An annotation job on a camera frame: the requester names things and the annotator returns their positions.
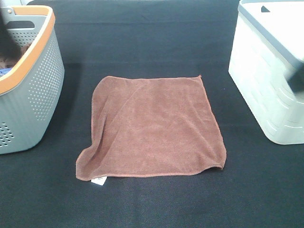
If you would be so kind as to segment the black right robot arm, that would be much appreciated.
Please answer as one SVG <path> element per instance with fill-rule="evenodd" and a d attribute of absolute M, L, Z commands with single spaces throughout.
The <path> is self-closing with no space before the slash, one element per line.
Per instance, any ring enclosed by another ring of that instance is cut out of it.
<path fill-rule="evenodd" d="M 304 63 L 298 64 L 287 78 L 287 83 L 294 94 L 304 91 Z"/>

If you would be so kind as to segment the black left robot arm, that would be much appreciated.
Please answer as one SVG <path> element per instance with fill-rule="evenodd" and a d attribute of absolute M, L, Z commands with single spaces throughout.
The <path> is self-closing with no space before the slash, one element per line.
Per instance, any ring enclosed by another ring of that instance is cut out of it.
<path fill-rule="evenodd" d="M 21 58 L 21 49 L 8 33 L 2 12 L 0 13 L 0 56 L 16 61 Z"/>

